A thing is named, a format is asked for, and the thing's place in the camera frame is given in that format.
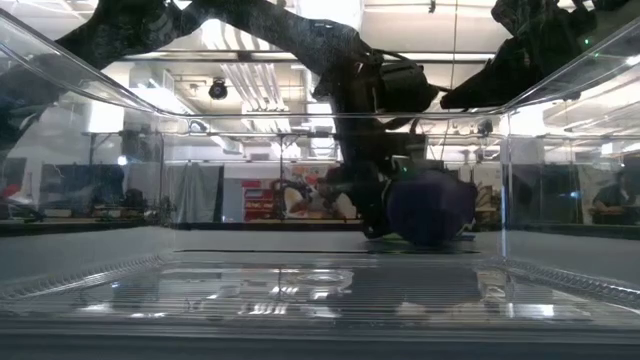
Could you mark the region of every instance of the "transparent acrylic enclosure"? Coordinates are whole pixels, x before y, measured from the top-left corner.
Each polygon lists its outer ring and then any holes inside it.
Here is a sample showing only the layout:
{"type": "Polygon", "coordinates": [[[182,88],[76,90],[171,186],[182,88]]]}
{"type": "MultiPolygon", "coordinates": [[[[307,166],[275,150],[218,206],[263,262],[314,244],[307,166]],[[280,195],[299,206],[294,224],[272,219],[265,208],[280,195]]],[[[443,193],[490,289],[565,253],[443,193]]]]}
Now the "transparent acrylic enclosure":
{"type": "MultiPolygon", "coordinates": [[[[386,254],[349,248],[348,236],[338,232],[360,221],[348,198],[342,199],[340,216],[288,211],[287,204],[300,194],[282,190],[284,182],[314,187],[342,160],[326,106],[281,115],[195,115],[166,84],[125,88],[15,18],[0,15],[0,87],[50,99],[2,112],[9,100],[0,98],[0,305],[29,311],[28,306],[44,306],[47,296],[60,289],[83,286],[97,287],[88,290],[94,291],[91,296],[103,296],[99,286],[104,284],[110,285],[108,292],[126,292],[123,274],[156,271],[175,260],[176,253],[189,251],[233,252],[243,247],[322,253],[318,257],[326,258],[325,264],[343,268],[331,272],[334,278],[313,278],[330,272],[322,268],[305,273],[309,277],[300,280],[302,284],[325,282],[313,289],[313,300],[348,289],[352,274],[347,268],[396,264],[397,258],[381,255],[335,265],[326,255],[386,254]],[[291,125],[305,122],[323,131],[310,134],[291,125]],[[239,231],[270,226],[286,230],[301,224],[335,226],[336,232],[311,245],[277,235],[283,249],[262,241],[273,235],[239,231]],[[36,301],[42,296],[44,300],[36,301]],[[36,300],[18,301],[23,298],[36,300]]],[[[424,135],[415,158],[443,161],[447,171],[478,188],[470,233],[475,245],[458,259],[474,269],[473,286],[482,299],[459,304],[450,317],[444,311],[431,314],[425,322],[441,327],[472,324],[474,330],[537,327],[537,320],[554,329],[640,328],[637,314],[629,317],[631,312],[626,312],[640,307],[639,42],[640,22],[632,21],[505,107],[414,115],[421,119],[416,129],[424,135]],[[493,131],[486,131],[487,124],[493,131]],[[557,319],[566,323],[555,327],[552,320],[557,319]]],[[[380,120],[392,117],[381,115],[380,120]]],[[[189,261],[202,260],[194,256],[189,261]]],[[[232,255],[218,256],[207,266],[241,262],[232,255]]],[[[306,265],[287,269],[283,263],[289,260],[270,256],[254,259],[267,263],[261,265],[262,280],[243,286],[258,287],[260,281],[271,286],[277,279],[270,296],[295,298],[297,285],[281,287],[281,279],[306,271],[317,259],[301,255],[296,261],[306,265]]],[[[446,266],[452,269],[453,263],[446,266]]],[[[199,271],[211,270],[207,266],[199,271]]],[[[235,266],[229,273],[246,271],[235,266]]],[[[424,266],[419,271],[443,269],[438,268],[441,264],[424,266]]],[[[442,271],[451,270],[446,266],[442,271]]],[[[162,281],[173,281],[176,269],[163,273],[162,281]]],[[[403,277],[411,278],[409,273],[403,277]]],[[[441,284],[442,291],[454,293],[457,279],[441,284]]],[[[143,302],[169,296],[164,308],[115,309],[110,314],[163,318],[182,309],[184,296],[162,293],[153,280],[145,287],[147,280],[135,283],[145,289],[143,302]]],[[[250,309],[233,296],[214,302],[226,294],[225,284],[217,294],[198,294],[208,300],[186,300],[186,318],[197,318],[197,311],[224,319],[284,316],[289,311],[296,321],[313,313],[318,323],[330,327],[326,324],[338,317],[322,306],[284,305],[282,297],[252,303],[250,309]]],[[[129,293],[119,294],[129,301],[129,293]]],[[[83,314],[102,314],[104,306],[86,306],[83,314]]],[[[412,313],[415,309],[406,306],[402,311],[421,323],[412,313]]],[[[275,327],[285,331],[282,326],[275,327]]],[[[256,329],[270,328],[262,324],[256,329]]],[[[403,336],[426,335],[404,333],[398,338],[403,336]]]]}

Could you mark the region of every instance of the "wire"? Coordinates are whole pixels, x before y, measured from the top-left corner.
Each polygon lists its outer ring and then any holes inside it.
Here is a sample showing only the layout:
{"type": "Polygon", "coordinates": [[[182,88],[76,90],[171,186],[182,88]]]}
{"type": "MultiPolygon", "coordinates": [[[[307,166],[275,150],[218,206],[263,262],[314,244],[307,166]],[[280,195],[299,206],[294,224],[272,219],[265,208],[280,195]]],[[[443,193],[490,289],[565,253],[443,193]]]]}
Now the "wire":
{"type": "Polygon", "coordinates": [[[416,133],[416,128],[418,127],[419,122],[420,122],[420,118],[413,119],[413,122],[411,123],[411,128],[409,129],[409,134],[416,133]]]}
{"type": "Polygon", "coordinates": [[[456,50],[458,48],[458,6],[459,0],[456,0],[455,15],[453,20],[453,61],[451,62],[451,83],[450,87],[453,89],[453,79],[456,71],[456,50]]]}

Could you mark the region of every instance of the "robotic arm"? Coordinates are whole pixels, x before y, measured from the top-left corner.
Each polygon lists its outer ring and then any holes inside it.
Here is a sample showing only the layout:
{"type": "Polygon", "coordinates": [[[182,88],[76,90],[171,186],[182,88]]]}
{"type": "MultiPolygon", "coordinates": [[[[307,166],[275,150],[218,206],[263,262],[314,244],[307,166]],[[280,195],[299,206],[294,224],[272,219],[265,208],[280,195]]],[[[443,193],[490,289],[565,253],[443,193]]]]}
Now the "robotic arm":
{"type": "MultiPolygon", "coordinates": [[[[100,69],[123,56],[158,49],[193,32],[210,18],[220,19],[293,53],[320,76],[314,95],[329,101],[334,113],[418,113],[426,110],[438,94],[438,89],[427,82],[423,69],[416,63],[397,54],[372,49],[353,28],[327,20],[302,18],[264,0],[194,0],[183,11],[162,0],[101,0],[85,25],[57,43],[100,69]],[[385,54],[396,57],[397,61],[385,63],[385,54]]],[[[52,102],[63,92],[52,85],[35,93],[15,91],[24,88],[17,85],[30,78],[35,78],[32,84],[42,82],[20,69],[2,75],[0,109],[52,102]]],[[[397,119],[392,124],[411,120],[397,119]]],[[[343,192],[351,197],[364,218],[368,236],[399,232],[389,224],[386,208],[395,186],[391,184],[398,178],[398,169],[391,159],[394,155],[408,155],[407,134],[387,133],[385,126],[371,116],[338,117],[335,122],[345,161],[330,183],[343,187],[343,192]]],[[[414,233],[424,235],[424,231],[414,233]]]]}

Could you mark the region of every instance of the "acrylic wall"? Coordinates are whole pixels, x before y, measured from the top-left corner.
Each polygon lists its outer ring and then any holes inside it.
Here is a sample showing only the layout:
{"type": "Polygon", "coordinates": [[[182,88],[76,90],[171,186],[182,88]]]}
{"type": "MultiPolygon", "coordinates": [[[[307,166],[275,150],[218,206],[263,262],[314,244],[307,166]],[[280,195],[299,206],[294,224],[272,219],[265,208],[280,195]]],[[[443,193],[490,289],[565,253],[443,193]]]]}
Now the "acrylic wall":
{"type": "MultiPolygon", "coordinates": [[[[146,227],[113,230],[127,220],[122,207],[111,206],[113,199],[126,197],[128,190],[139,190],[145,206],[156,213],[149,224],[214,222],[216,210],[224,209],[218,205],[221,179],[224,184],[227,179],[251,180],[253,172],[255,177],[266,177],[259,174],[263,170],[277,176],[285,162],[300,158],[309,164],[339,160],[335,142],[326,141],[329,137],[306,139],[306,149],[312,151],[305,153],[297,145],[305,136],[276,134],[281,119],[274,116],[251,120],[275,124],[271,131],[263,127],[258,133],[230,133],[218,129],[237,126],[241,116],[196,117],[160,109],[10,18],[3,18],[0,26],[5,36],[2,60],[22,66],[13,68],[20,71],[14,78],[17,82],[3,86],[29,84],[27,91],[32,95],[50,100],[2,114],[24,129],[24,134],[3,139],[3,145],[10,145],[3,147],[3,156],[24,163],[11,167],[18,176],[5,174],[12,183],[3,186],[15,190],[8,217],[35,220],[44,212],[66,226],[55,242],[36,237],[33,261],[28,263],[14,257],[24,250],[23,245],[3,248],[2,274],[23,278],[46,273],[59,263],[64,268],[57,269],[67,271],[193,246],[185,244],[193,241],[194,233],[167,227],[154,227],[150,233],[146,227]],[[220,176],[222,165],[225,174],[220,176]],[[167,170],[176,168],[184,171],[167,170]],[[163,203],[165,196],[169,203],[163,203]],[[188,208],[195,210],[176,215],[177,209],[188,208]],[[204,218],[192,217],[195,213],[204,218]],[[101,226],[108,225],[105,230],[117,234],[110,233],[108,241],[96,232],[89,237],[64,234],[72,227],[69,224],[96,218],[103,220],[101,226]],[[87,238],[92,244],[89,251],[85,251],[87,238]],[[77,251],[73,256],[69,256],[71,248],[77,251]]],[[[490,215],[501,230],[490,233],[499,244],[498,255],[516,261],[514,266],[522,266],[522,271],[540,271],[541,277],[551,274],[547,281],[561,286],[583,283],[572,283],[576,278],[562,277],[559,270],[585,276],[588,291],[610,289],[597,285],[590,289],[588,277],[640,287],[635,259],[640,243],[632,241],[640,233],[636,227],[640,204],[635,197],[640,193],[636,26],[637,22],[631,23],[609,43],[590,50],[505,108],[454,117],[450,113],[416,115],[421,119],[420,131],[442,129],[429,134],[422,149],[425,158],[443,160],[459,177],[491,187],[487,191],[494,199],[478,207],[498,213],[497,220],[490,215]],[[479,130],[487,121],[493,124],[492,133],[479,130]]],[[[167,96],[162,86],[148,90],[167,96]]],[[[306,117],[327,119],[326,114],[306,117]]],[[[135,211],[140,208],[136,194],[129,195],[134,204],[127,206],[133,209],[129,217],[143,219],[146,214],[135,211]]],[[[241,236],[220,247],[255,240],[251,234],[241,236]]],[[[340,247],[338,237],[329,239],[328,246],[340,247]]]]}

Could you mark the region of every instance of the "ceiling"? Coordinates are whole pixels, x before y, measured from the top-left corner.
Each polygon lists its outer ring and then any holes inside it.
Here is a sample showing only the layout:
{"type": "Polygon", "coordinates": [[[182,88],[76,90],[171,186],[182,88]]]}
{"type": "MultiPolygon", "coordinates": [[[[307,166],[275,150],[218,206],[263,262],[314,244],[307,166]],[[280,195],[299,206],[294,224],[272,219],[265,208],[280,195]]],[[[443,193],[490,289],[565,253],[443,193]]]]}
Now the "ceiling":
{"type": "MultiPolygon", "coordinates": [[[[289,10],[295,11],[295,1],[288,0],[289,10]]],[[[0,0],[0,8],[9,11],[45,36],[56,39],[84,23],[91,16],[96,3],[97,0],[0,0]]],[[[185,1],[177,1],[177,3],[180,6],[187,4],[185,1]]],[[[490,11],[495,0],[438,0],[434,13],[429,12],[429,3],[428,0],[365,0],[360,34],[363,40],[375,48],[419,53],[419,56],[426,59],[436,55],[444,56],[439,58],[437,63],[422,61],[425,74],[433,84],[455,87],[479,71],[483,66],[483,61],[491,57],[509,34],[491,17],[490,11]],[[478,59],[464,61],[478,54],[481,55],[478,59]],[[454,56],[457,63],[451,61],[454,56]]],[[[571,0],[563,0],[561,5],[570,7],[571,0]]],[[[130,66],[115,64],[105,69],[105,73],[116,80],[129,79],[128,76],[123,76],[124,72],[131,71],[131,67],[134,65],[148,68],[157,76],[157,79],[162,79],[162,74],[166,72],[174,80],[177,98],[194,113],[243,114],[250,106],[247,104],[246,97],[243,97],[236,90],[236,84],[227,76],[230,71],[228,67],[225,69],[227,64],[220,61],[206,61],[206,57],[211,51],[252,49],[247,48],[247,42],[244,41],[246,37],[243,37],[241,32],[225,26],[221,27],[221,31],[225,38],[235,37],[237,44],[235,46],[227,44],[228,47],[223,49],[216,44],[208,43],[206,41],[207,29],[203,27],[190,36],[174,41],[157,53],[146,57],[123,59],[130,66]],[[168,51],[171,56],[178,57],[180,61],[167,60],[163,57],[162,51],[168,51]],[[215,78],[227,78],[229,96],[224,100],[212,100],[208,95],[209,87],[215,78]]],[[[260,43],[257,39],[252,39],[249,43],[253,46],[259,46],[262,50],[277,50],[268,45],[267,48],[262,48],[265,44],[260,43]]],[[[254,77],[260,75],[260,70],[252,68],[252,66],[248,67],[249,74],[254,77]]],[[[289,112],[309,111],[306,106],[308,103],[307,91],[309,90],[306,86],[308,83],[306,70],[296,64],[294,60],[274,62],[271,66],[281,100],[289,112]]],[[[551,131],[562,132],[567,127],[571,127],[572,123],[584,119],[602,119],[607,112],[611,111],[612,102],[619,103],[620,106],[633,106],[635,97],[631,95],[637,93],[638,90],[636,89],[636,76],[640,75],[629,72],[625,77],[616,80],[619,81],[618,85],[623,84],[622,86],[617,86],[614,89],[601,86],[594,89],[593,94],[583,94],[579,101],[547,104],[543,109],[541,121],[551,131]],[[601,92],[608,95],[599,97],[601,92]]],[[[128,87],[131,85],[130,80],[121,82],[128,87]]],[[[266,99],[267,87],[259,79],[256,82],[261,94],[260,97],[266,99]]],[[[587,127],[591,130],[585,131],[596,133],[594,129],[599,129],[599,133],[607,133],[625,129],[624,131],[635,133],[637,127],[634,127],[634,124],[637,123],[635,119],[637,112],[629,111],[629,109],[627,108],[627,111],[624,112],[624,116],[616,118],[618,122],[627,121],[626,123],[598,123],[597,126],[587,127]]],[[[438,110],[440,109],[437,106],[430,109],[430,111],[438,110]]],[[[444,134],[450,129],[455,129],[454,131],[464,135],[473,131],[475,124],[481,119],[458,119],[454,122],[425,120],[421,123],[420,128],[427,129],[426,132],[434,135],[444,134]]],[[[289,128],[295,128],[307,120],[287,119],[287,121],[289,128]]],[[[245,123],[238,120],[219,121],[215,124],[215,129],[233,132],[257,131],[255,128],[248,129],[245,123]]],[[[451,145],[455,146],[477,143],[477,140],[452,142],[450,139],[449,141],[451,145]]],[[[433,142],[437,144],[440,140],[434,136],[433,142]]],[[[175,140],[175,143],[188,143],[190,146],[211,146],[210,142],[201,139],[193,140],[191,143],[187,139],[175,140]]]]}

